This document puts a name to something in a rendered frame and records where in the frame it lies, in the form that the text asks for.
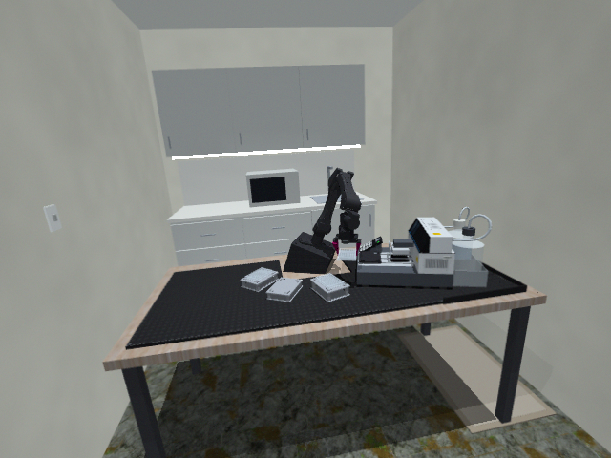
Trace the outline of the white well plate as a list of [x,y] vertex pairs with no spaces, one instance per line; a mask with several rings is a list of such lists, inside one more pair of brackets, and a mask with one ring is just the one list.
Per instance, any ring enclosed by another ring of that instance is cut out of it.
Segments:
[[315,280],[327,289],[333,289],[345,285],[343,281],[339,280],[330,273],[315,277]]
[[266,268],[261,267],[258,270],[246,275],[245,279],[248,279],[250,281],[261,281],[262,279],[271,275],[273,272],[274,271],[271,269],[266,269]]
[[356,248],[340,248],[337,260],[356,261]]

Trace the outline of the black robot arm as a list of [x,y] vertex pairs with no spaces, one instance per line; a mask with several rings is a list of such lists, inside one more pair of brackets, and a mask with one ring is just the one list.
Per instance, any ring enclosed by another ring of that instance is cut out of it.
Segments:
[[354,230],[360,225],[358,211],[361,209],[362,202],[352,187],[351,179],[353,176],[353,172],[347,171],[345,173],[339,168],[336,168],[332,173],[328,180],[329,188],[324,210],[312,229],[313,237],[312,239],[299,237],[301,244],[333,250],[332,245],[323,242],[323,239],[331,231],[331,217],[339,196],[341,196],[340,209],[345,210],[344,213],[340,214],[340,224],[345,225],[345,227],[339,225],[340,241],[343,244],[349,244],[350,238],[354,238]]

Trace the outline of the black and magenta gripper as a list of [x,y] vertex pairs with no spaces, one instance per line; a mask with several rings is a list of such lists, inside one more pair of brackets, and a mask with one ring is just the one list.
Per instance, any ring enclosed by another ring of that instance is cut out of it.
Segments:
[[[345,227],[345,225],[341,225],[341,224],[340,224],[340,226]],[[339,234],[336,234],[336,237],[333,238],[333,243],[332,243],[334,248],[335,248],[335,250],[336,250],[336,252],[337,252],[337,255],[339,254],[338,239],[340,239],[339,238]],[[354,238],[350,238],[349,243],[356,243],[356,256],[357,256],[359,247],[361,245],[361,239],[358,239],[358,234],[354,234]]]

